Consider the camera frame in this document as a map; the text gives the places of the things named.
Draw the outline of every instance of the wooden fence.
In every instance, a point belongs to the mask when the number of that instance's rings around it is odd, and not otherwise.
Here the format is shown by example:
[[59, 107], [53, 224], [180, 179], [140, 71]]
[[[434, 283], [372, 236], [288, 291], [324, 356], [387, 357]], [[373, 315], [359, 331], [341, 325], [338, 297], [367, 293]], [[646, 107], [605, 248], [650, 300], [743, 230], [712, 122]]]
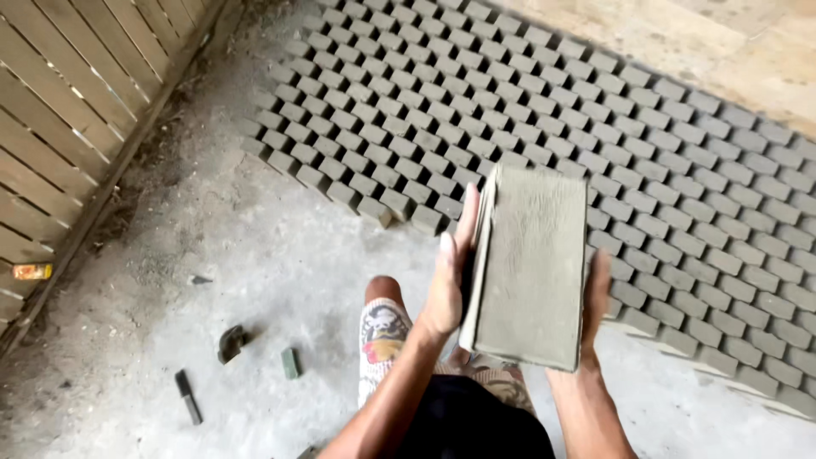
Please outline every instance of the wooden fence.
[[11, 266], [66, 250], [220, 5], [0, 0], [0, 333], [37, 286]]

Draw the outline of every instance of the forearm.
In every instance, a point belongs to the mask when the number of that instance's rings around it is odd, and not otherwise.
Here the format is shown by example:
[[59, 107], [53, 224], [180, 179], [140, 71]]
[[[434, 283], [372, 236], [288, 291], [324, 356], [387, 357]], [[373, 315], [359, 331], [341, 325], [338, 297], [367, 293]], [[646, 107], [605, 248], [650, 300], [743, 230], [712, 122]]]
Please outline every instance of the forearm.
[[636, 457], [606, 390], [597, 357], [593, 353], [582, 360], [575, 374], [547, 372], [564, 432], [567, 457]]
[[321, 457], [381, 457], [396, 450], [408, 431], [446, 340], [447, 336], [426, 326], [420, 315], [377, 390]]

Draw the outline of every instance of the fence slat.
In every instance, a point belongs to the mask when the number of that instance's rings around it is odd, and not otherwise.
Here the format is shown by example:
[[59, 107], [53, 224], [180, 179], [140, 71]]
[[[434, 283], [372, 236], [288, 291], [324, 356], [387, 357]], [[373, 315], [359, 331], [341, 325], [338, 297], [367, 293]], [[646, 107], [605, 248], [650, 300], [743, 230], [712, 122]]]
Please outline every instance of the fence slat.
[[170, 20], [167, 19], [167, 16], [164, 16], [164, 11], [158, 5], [157, 0], [136, 0], [136, 7], [139, 8], [139, 12], [142, 13], [144, 19], [148, 21], [158, 41], [167, 51], [167, 55], [175, 56], [175, 53], [181, 48], [181, 41], [175, 30], [173, 30], [173, 26], [170, 25]]
[[158, 0], [158, 2], [162, 5], [164, 12], [167, 13], [167, 18], [170, 19], [173, 29], [184, 41], [195, 29], [187, 10], [184, 8], [184, 4], [181, 0]]
[[0, 256], [12, 263], [38, 263], [54, 259], [54, 254], [40, 244], [22, 238], [4, 226], [0, 226]]
[[31, 0], [0, 0], [0, 12], [82, 93], [102, 118], [123, 137], [131, 133], [135, 118]]
[[0, 190], [0, 222], [55, 250], [68, 236], [68, 228], [4, 189]]
[[79, 170], [57, 156], [3, 110], [0, 110], [0, 145], [80, 202], [84, 203], [95, 188]]
[[162, 45], [158, 44], [158, 40], [153, 36], [153, 32], [142, 16], [131, 5], [130, 0], [105, 0], [105, 2], [148, 64], [153, 67], [159, 78], [164, 79], [167, 75], [167, 68], [170, 66], [170, 58], [165, 54]]
[[0, 183], [68, 225], [79, 218], [82, 207], [0, 149]]
[[11, 26], [0, 20], [0, 60], [102, 154], [112, 158], [122, 147], [102, 119], [74, 94]]
[[137, 114], [148, 104], [148, 101], [136, 90], [119, 63], [110, 55], [100, 40], [82, 20], [77, 10], [65, 0], [34, 0], [46, 13], [57, 29], [77, 48], [79, 54], [87, 60], [102, 79], [111, 86], [116, 95], [133, 113]]
[[0, 322], [10, 322], [23, 309], [23, 301], [0, 292]]
[[36, 282], [14, 279], [14, 274], [11, 273], [11, 265], [0, 260], [0, 288], [27, 298], [37, 284]]
[[202, 15], [204, 14], [204, 6], [199, 0], [181, 0], [184, 4], [184, 9], [187, 10], [188, 16], [190, 16], [190, 20], [193, 22], [194, 25], [198, 24], [198, 21], [202, 19]]
[[136, 45], [127, 36], [104, 2], [102, 0], [74, 0], [73, 4], [113, 53], [113, 57], [122, 64], [139, 87], [152, 99], [162, 84], [150, 69], [148, 61], [144, 60], [139, 50], [136, 49]]
[[0, 105], [28, 125], [71, 163], [96, 181], [101, 181], [108, 164], [71, 132], [63, 120], [34, 94], [0, 69]]

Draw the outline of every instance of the wooden plank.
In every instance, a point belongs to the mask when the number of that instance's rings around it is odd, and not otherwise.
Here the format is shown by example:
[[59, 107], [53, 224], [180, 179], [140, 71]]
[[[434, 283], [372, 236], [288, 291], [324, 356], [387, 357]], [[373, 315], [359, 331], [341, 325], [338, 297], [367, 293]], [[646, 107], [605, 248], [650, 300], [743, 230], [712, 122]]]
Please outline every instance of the wooden plank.
[[0, 105], [28, 125], [88, 176], [101, 181], [108, 164], [85, 145], [71, 126], [65, 124], [39, 98], [5, 70], [0, 69]]
[[0, 190], [0, 222], [53, 249], [68, 235], [68, 228], [4, 189]]
[[91, 67], [31, 0], [0, 0], [0, 13], [82, 93], [103, 119], [122, 136], [131, 133], [136, 125], [135, 117], [108, 90], [104, 81], [91, 72]]
[[0, 288], [27, 298], [37, 284], [37, 282], [14, 279], [14, 275], [11, 273], [11, 265], [0, 260]]
[[0, 225], [0, 257], [11, 263], [39, 263], [53, 260], [54, 254]]
[[107, 202], [110, 194], [113, 192], [113, 188], [116, 186], [117, 182], [119, 182], [119, 179], [122, 178], [122, 174], [127, 169], [127, 165], [133, 159], [133, 155], [136, 153], [136, 150], [139, 149], [139, 145], [150, 133], [153, 124], [156, 122], [156, 118], [158, 118], [158, 115], [162, 112], [164, 104], [167, 102], [167, 99], [170, 98], [170, 94], [175, 89], [175, 86], [179, 84], [179, 81], [181, 81], [181, 78], [184, 76], [184, 71], [187, 69], [187, 67], [190, 65], [190, 61], [196, 55], [202, 39], [207, 33], [210, 32], [212, 25], [219, 17], [223, 7], [224, 0], [211, 0], [209, 9], [202, 20], [201, 25], [196, 28], [193, 35], [189, 37], [184, 45], [184, 48], [182, 48], [178, 59], [175, 60], [175, 62], [178, 64], [174, 65], [173, 69], [168, 74], [166, 85], [162, 89], [162, 92], [150, 106], [150, 109], [145, 113], [145, 116], [139, 120], [133, 134], [131, 134], [131, 137], [127, 139], [125, 147], [122, 149], [122, 154], [119, 155], [119, 158], [116, 158], [115, 166], [113, 167], [111, 174], [107, 179], [105, 179], [105, 183], [98, 190], [96, 190], [94, 199], [90, 204], [88, 204], [88, 208], [82, 216], [82, 220], [74, 226], [69, 239], [65, 242], [65, 245], [60, 247], [59, 255], [54, 263], [54, 274], [45, 282], [42, 288], [38, 289], [37, 293], [29, 298], [28, 304], [26, 305], [22, 316], [15, 322], [16, 326], [2, 335], [2, 339], [0, 340], [0, 345], [2, 346], [2, 348], [0, 348], [0, 356], [6, 355], [20, 343], [20, 340], [23, 339], [23, 336], [25, 336], [25, 333], [31, 327], [33, 319], [37, 317], [37, 314], [39, 314], [42, 310], [42, 307], [45, 305], [49, 294], [54, 289], [57, 280], [60, 278], [62, 273], [65, 272], [65, 269], [68, 268], [68, 263], [71, 261], [71, 258], [73, 258], [73, 255], [77, 252], [77, 249], [79, 249], [79, 246], [82, 244], [82, 240], [86, 237], [88, 231], [94, 225], [96, 218], [99, 217], [100, 212], [102, 212], [102, 207], [104, 207], [105, 202]]
[[57, 156], [28, 129], [0, 110], [0, 145], [35, 172], [84, 203], [95, 188], [78, 169]]
[[131, 77], [125, 73], [119, 63], [110, 55], [107, 48], [94, 35], [85, 20], [65, 0], [34, 0], [56, 25], [57, 29], [71, 42], [79, 54], [88, 61], [113, 92], [122, 99], [125, 106], [138, 114], [147, 106], [148, 101], [136, 90]]
[[167, 19], [170, 20], [170, 24], [173, 26], [173, 29], [175, 29], [175, 32], [183, 40], [187, 39], [195, 30], [195, 27], [181, 0], [158, 0], [158, 2], [162, 5], [164, 12], [167, 13]]
[[105, 0], [105, 3], [159, 78], [166, 77], [170, 58], [130, 0]]
[[54, 111], [82, 133], [102, 154], [114, 157], [119, 140], [88, 105], [71, 91], [46, 61], [20, 35], [0, 20], [0, 60], [29, 85]]
[[17, 313], [23, 309], [23, 301], [0, 292], [0, 322], [10, 322], [14, 320]]
[[67, 225], [72, 225], [82, 212], [82, 207], [67, 194], [31, 172], [3, 149], [0, 149], [0, 183]]
[[96, 31], [113, 57], [133, 77], [148, 98], [152, 99], [162, 87], [162, 82], [153, 73], [148, 61], [144, 60], [142, 54], [136, 49], [136, 45], [127, 36], [104, 2], [102, 0], [73, 0], [73, 5]]
[[142, 13], [144, 19], [148, 21], [150, 29], [156, 34], [158, 41], [164, 47], [164, 51], [167, 51], [167, 55], [171, 58], [175, 56], [175, 53], [179, 52], [179, 48], [181, 48], [181, 40], [179, 40], [179, 36], [175, 33], [175, 30], [173, 30], [170, 20], [164, 15], [164, 10], [158, 5], [158, 1], [135, 1], [136, 7], [139, 8], [139, 12]]
[[199, 0], [181, 0], [181, 2], [184, 4], [184, 9], [187, 10], [187, 15], [190, 16], [190, 20], [194, 25], [197, 24], [204, 13], [202, 3]]

